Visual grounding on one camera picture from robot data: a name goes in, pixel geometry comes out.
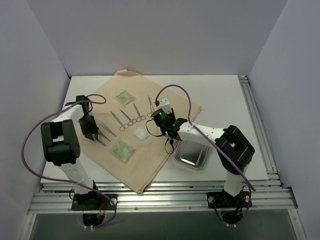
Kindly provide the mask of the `steel tweezers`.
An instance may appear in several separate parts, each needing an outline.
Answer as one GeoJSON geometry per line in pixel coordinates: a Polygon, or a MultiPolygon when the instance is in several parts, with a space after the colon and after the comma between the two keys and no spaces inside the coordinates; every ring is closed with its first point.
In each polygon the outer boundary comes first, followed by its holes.
{"type": "Polygon", "coordinates": [[[104,123],[100,123],[100,125],[105,129],[107,130],[110,134],[112,134],[114,137],[117,137],[116,134],[111,131],[104,123]]]}
{"type": "Polygon", "coordinates": [[[98,140],[98,142],[101,143],[104,147],[106,147],[107,144],[106,144],[103,140],[109,141],[109,139],[108,139],[105,135],[100,134],[100,133],[98,134],[97,140],[98,140]]]}

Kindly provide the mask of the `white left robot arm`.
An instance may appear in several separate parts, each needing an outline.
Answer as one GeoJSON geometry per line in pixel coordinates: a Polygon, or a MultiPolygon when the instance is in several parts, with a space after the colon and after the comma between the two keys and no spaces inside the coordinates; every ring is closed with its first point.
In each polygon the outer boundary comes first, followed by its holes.
{"type": "Polygon", "coordinates": [[[89,98],[85,95],[78,95],[75,102],[69,102],[58,117],[41,124],[43,153],[47,162],[59,167],[72,181],[74,193],[84,195],[83,204],[88,209],[95,210],[100,206],[101,197],[92,191],[94,181],[79,161],[81,147],[75,130],[76,124],[80,125],[86,139],[98,139],[99,128],[90,113],[89,98]]]}

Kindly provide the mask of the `steel needle holder forceps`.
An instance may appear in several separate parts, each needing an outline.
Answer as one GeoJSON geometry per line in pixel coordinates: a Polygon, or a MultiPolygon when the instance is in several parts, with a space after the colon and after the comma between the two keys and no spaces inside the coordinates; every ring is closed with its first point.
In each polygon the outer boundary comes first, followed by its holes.
{"type": "Polygon", "coordinates": [[[149,112],[147,113],[147,116],[150,118],[151,115],[154,113],[155,108],[154,108],[154,104],[150,98],[150,96],[148,96],[148,102],[149,102],[149,112]]]}

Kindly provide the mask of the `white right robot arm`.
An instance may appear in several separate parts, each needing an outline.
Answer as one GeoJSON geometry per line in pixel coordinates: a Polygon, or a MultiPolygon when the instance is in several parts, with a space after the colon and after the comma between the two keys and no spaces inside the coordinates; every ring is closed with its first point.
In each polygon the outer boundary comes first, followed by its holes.
{"type": "Polygon", "coordinates": [[[214,128],[199,125],[184,118],[175,118],[158,109],[150,115],[159,127],[161,135],[170,141],[187,141],[216,149],[221,164],[226,170],[222,200],[227,206],[234,206],[240,201],[240,192],[244,185],[255,191],[245,176],[247,167],[252,161],[255,149],[234,125],[227,128],[214,128]]]}

